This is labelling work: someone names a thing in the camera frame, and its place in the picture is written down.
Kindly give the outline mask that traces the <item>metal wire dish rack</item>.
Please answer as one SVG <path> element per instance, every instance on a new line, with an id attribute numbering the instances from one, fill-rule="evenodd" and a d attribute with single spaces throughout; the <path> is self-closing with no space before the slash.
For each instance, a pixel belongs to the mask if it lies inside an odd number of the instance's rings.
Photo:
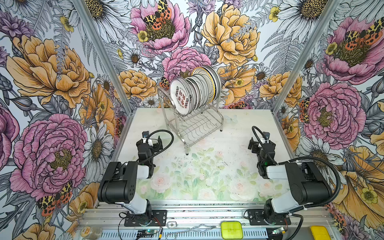
<path id="1" fill-rule="evenodd" d="M 177 113 L 175 103 L 168 92 L 160 88 L 158 96 L 166 126 L 182 141 L 186 155 L 189 154 L 190 148 L 194 144 L 216 130 L 223 130 L 224 116 L 219 112 L 219 103 L 224 100 L 226 95 L 220 95 L 217 100 L 192 111 L 185 117 Z"/>

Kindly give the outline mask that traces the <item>white plate red characters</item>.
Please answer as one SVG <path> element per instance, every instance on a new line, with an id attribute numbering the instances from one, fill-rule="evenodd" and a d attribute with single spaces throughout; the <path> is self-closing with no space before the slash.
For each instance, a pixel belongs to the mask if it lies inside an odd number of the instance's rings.
<path id="1" fill-rule="evenodd" d="M 186 116 L 191 111 L 191 95 L 188 86 L 183 78 L 176 78 L 170 84 L 171 99 L 181 116 Z"/>

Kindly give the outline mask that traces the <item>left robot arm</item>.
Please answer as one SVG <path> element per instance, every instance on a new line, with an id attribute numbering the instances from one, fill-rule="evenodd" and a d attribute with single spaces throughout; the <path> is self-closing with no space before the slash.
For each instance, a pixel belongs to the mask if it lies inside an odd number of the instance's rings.
<path id="1" fill-rule="evenodd" d="M 142 138 L 136 146 L 139 159 L 109 163 L 98 188 L 99 202 L 119 205 L 127 210 L 126 227 L 144 227 L 154 223 L 151 203 L 136 193 L 136 186 L 137 180 L 153 176 L 156 167 L 153 158 L 163 150 L 163 143 L 161 138 Z"/>

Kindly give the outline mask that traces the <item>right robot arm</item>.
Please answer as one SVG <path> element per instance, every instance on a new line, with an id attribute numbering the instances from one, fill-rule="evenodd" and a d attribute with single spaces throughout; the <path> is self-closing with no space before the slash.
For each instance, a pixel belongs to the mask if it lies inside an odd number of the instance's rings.
<path id="1" fill-rule="evenodd" d="M 266 225 L 282 224 L 293 214 L 314 205 L 331 202 L 335 192 L 315 164 L 316 160 L 290 160 L 278 164 L 274 160 L 276 144 L 271 141 L 251 139 L 248 149 L 257 155 L 259 175 L 266 180 L 287 180 L 289 191 L 268 199 L 262 211 L 250 215 L 253 221 Z"/>

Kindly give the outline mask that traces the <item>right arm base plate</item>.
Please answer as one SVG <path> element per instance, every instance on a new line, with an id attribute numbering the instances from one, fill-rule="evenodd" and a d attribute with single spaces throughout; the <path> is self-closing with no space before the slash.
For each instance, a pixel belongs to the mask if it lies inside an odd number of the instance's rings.
<path id="1" fill-rule="evenodd" d="M 244 217 L 249 220 L 251 226 L 272 226 L 272 225 L 291 225 L 291 220 L 287 214 L 266 214 L 262 209 L 248 209 Z"/>

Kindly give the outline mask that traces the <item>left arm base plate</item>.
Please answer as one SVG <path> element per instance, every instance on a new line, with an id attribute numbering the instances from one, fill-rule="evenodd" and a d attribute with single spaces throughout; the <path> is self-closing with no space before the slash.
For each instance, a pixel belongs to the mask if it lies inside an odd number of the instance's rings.
<path id="1" fill-rule="evenodd" d="M 167 210 L 152 210 L 141 215 L 130 215 L 125 219 L 125 227 L 164 227 L 167 221 Z"/>

